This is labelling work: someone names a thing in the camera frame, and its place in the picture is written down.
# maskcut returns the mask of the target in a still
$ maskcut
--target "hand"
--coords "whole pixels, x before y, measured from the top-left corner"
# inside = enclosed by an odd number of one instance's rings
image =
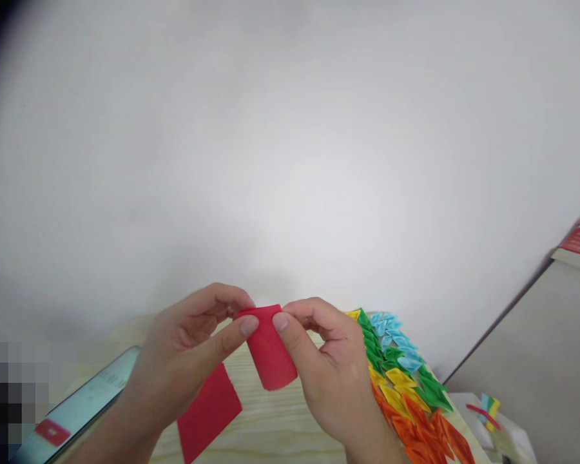
[[[309,410],[356,462],[393,462],[394,436],[374,399],[361,327],[320,298],[286,305],[273,325],[296,365]],[[325,341],[318,349],[306,329]]]
[[[133,431],[138,436],[163,431],[187,410],[204,380],[247,340],[259,321],[244,316],[211,337],[217,324],[254,306],[244,290],[212,284],[162,311],[112,409],[131,416],[139,426]]]

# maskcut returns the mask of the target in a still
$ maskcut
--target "phone screen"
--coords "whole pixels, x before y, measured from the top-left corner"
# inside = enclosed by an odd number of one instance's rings
[[[129,348],[52,409],[9,463],[46,464],[57,458],[122,391],[139,351]]]

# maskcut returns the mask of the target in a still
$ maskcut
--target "wooden table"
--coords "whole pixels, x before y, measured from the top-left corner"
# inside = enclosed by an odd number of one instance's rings
[[[79,365],[78,377],[65,397],[86,383],[127,348],[141,345],[153,317],[153,315],[140,316],[120,326],[109,337],[110,348],[105,350],[107,359]],[[312,339],[318,346],[323,344],[317,334],[313,334]],[[345,463],[343,447],[322,431],[309,412],[300,379],[282,390],[265,391],[246,343],[226,360],[225,365],[243,405],[243,411],[196,459],[197,464]],[[489,463],[460,414],[454,411],[445,417],[469,441],[475,462]],[[92,430],[93,427],[77,440],[58,462],[63,462]],[[176,423],[173,423],[161,435],[151,463],[182,462],[179,432]]]

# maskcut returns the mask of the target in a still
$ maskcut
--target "left hand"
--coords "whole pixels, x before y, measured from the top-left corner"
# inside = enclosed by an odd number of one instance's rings
[[[153,321],[133,372],[112,409],[141,438],[158,434],[193,402],[204,380],[258,328],[243,316],[215,336],[217,324],[255,307],[243,289],[211,284],[162,311]]]

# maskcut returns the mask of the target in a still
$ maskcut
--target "right hand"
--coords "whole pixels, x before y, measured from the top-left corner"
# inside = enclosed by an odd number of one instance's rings
[[[371,390],[361,327],[321,298],[287,304],[273,316],[273,325],[292,356],[307,406],[321,428],[356,460],[376,452],[374,447],[389,446],[393,435]],[[320,349],[309,329],[325,341]],[[380,461],[378,454],[371,462]]]

